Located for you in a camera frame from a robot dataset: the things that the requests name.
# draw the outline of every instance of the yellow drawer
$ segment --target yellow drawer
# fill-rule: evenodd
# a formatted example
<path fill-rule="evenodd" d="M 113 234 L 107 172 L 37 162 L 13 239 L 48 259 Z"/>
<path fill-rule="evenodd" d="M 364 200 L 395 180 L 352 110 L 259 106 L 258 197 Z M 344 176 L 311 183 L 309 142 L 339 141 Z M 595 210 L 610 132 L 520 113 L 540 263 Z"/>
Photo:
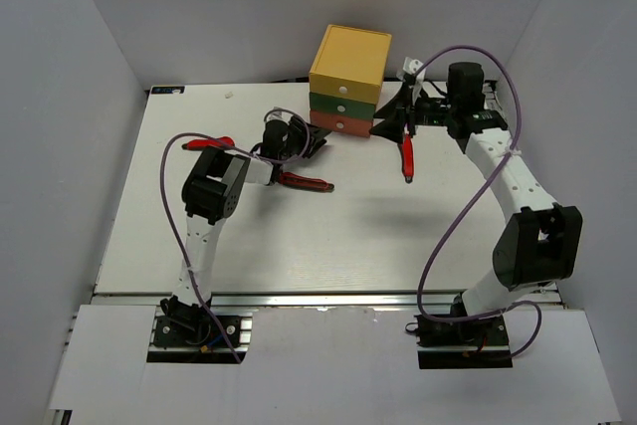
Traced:
<path fill-rule="evenodd" d="M 376 105 L 391 35 L 328 25 L 310 70 L 310 91 Z"/>

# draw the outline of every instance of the green drawer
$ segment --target green drawer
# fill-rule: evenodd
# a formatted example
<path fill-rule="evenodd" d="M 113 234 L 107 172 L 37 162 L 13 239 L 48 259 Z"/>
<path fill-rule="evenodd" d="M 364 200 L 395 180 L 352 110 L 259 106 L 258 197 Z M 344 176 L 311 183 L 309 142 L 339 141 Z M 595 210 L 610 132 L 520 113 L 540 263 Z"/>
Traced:
<path fill-rule="evenodd" d="M 340 99 L 329 95 L 310 92 L 310 108 L 330 114 L 340 114 L 357 119 L 373 119 L 376 105 L 357 102 L 356 100 Z"/>

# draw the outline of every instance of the gray wall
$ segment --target gray wall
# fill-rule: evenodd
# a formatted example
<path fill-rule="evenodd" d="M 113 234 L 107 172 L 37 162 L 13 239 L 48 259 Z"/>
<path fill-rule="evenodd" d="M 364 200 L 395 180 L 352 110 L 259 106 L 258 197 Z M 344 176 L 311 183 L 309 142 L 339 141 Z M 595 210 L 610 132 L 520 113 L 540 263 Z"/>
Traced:
<path fill-rule="evenodd" d="M 147 88 L 306 76 L 328 23 L 392 33 L 391 75 L 407 55 L 423 59 L 457 43 L 483 46 L 506 60 L 539 0 L 95 2 Z M 445 76 L 445 62 L 430 75 Z"/>
<path fill-rule="evenodd" d="M 622 418 L 637 423 L 637 0 L 542 0 L 511 61 L 522 149 L 536 175 L 581 208 L 573 277 Z"/>
<path fill-rule="evenodd" d="M 39 424 L 143 110 L 92 0 L 0 0 L 0 410 Z"/>

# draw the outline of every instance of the stacked drawers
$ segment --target stacked drawers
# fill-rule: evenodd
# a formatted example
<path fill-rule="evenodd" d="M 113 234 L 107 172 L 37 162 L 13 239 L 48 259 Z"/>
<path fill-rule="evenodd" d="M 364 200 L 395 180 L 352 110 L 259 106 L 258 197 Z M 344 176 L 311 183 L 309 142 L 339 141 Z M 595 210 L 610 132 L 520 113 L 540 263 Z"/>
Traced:
<path fill-rule="evenodd" d="M 323 128 L 369 136 L 391 35 L 327 26 L 310 70 L 310 119 Z"/>

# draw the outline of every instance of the yellow box top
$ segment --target yellow box top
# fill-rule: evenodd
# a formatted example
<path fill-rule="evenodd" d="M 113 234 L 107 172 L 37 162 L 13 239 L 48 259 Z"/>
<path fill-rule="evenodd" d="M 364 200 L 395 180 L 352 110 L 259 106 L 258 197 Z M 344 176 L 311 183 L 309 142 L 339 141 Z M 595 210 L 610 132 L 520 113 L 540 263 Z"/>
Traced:
<path fill-rule="evenodd" d="M 379 85 L 390 44 L 390 34 L 328 25 L 311 74 Z"/>

